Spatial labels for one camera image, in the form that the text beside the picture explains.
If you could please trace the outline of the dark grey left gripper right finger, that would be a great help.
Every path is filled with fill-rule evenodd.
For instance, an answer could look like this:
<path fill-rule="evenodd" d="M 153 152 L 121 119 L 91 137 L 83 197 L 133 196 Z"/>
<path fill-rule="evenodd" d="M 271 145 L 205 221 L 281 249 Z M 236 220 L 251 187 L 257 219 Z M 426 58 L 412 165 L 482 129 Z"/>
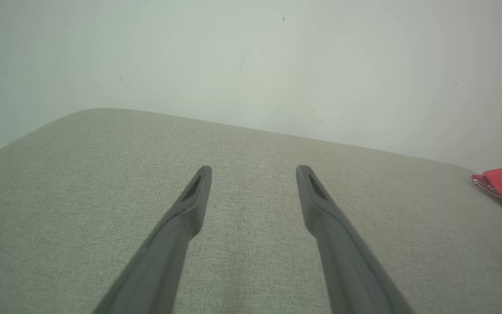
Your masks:
<path fill-rule="evenodd" d="M 329 304 L 334 314 L 412 314 L 350 220 L 307 165 L 296 169 L 307 230 L 317 241 Z"/>

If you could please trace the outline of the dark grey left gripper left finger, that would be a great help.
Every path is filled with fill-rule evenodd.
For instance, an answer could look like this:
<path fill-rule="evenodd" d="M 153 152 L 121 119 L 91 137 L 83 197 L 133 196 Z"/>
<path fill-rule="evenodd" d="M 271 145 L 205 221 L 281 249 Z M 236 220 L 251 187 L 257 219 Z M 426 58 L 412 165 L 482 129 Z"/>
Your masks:
<path fill-rule="evenodd" d="M 170 314 L 189 242 L 200 232 L 212 182 L 201 167 L 96 306 L 96 314 Z"/>

